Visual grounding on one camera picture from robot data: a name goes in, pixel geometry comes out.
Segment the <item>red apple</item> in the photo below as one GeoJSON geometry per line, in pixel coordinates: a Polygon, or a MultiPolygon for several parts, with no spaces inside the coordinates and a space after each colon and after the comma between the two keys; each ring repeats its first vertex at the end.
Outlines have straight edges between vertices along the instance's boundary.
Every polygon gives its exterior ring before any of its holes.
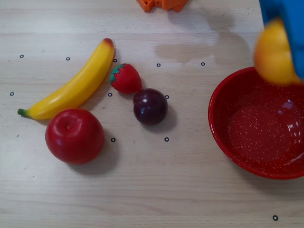
{"type": "Polygon", "coordinates": [[[93,160],[105,142],[98,119],[84,109],[68,109],[58,113],[46,130],[46,143],[52,154],[69,164],[93,160]]]}

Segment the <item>wooden table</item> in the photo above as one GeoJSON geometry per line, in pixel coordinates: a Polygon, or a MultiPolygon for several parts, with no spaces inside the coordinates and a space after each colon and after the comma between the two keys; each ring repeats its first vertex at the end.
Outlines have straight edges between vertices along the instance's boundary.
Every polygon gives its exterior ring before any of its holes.
{"type": "Polygon", "coordinates": [[[303,179],[242,170],[209,130],[213,90],[253,65],[262,28],[258,0],[190,0],[181,13],[144,13],[135,0],[0,0],[0,227],[303,227],[303,179]],[[48,121],[17,109],[61,87],[106,37],[114,66],[133,64],[169,95],[169,114],[141,126],[108,77],[82,106],[106,130],[104,154],[69,166],[46,147],[48,121]]]}

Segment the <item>banana stem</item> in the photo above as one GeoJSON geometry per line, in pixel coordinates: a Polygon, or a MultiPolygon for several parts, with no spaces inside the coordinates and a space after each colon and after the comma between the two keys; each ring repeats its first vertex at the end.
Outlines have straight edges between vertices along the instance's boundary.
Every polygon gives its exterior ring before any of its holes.
{"type": "Polygon", "coordinates": [[[27,110],[25,109],[18,109],[18,114],[21,115],[21,116],[28,116],[27,115],[27,110]]]}

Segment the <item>strawberry leaves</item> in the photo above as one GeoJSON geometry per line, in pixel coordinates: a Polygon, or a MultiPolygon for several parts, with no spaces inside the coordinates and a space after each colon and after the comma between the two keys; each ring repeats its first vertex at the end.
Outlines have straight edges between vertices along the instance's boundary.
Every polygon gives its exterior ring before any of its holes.
{"type": "Polygon", "coordinates": [[[124,63],[123,64],[120,64],[118,65],[117,67],[115,67],[111,73],[111,76],[110,76],[110,83],[111,85],[113,84],[114,81],[116,81],[115,79],[115,74],[119,74],[119,69],[120,68],[123,68],[124,67],[124,63]]]}

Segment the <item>strawberry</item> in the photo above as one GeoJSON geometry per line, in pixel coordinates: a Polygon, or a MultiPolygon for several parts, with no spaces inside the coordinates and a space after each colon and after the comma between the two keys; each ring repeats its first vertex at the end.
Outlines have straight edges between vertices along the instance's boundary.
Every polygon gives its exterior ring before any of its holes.
{"type": "Polygon", "coordinates": [[[110,82],[114,89],[124,94],[132,94],[142,89],[142,81],[137,70],[127,63],[113,69],[110,82]]]}

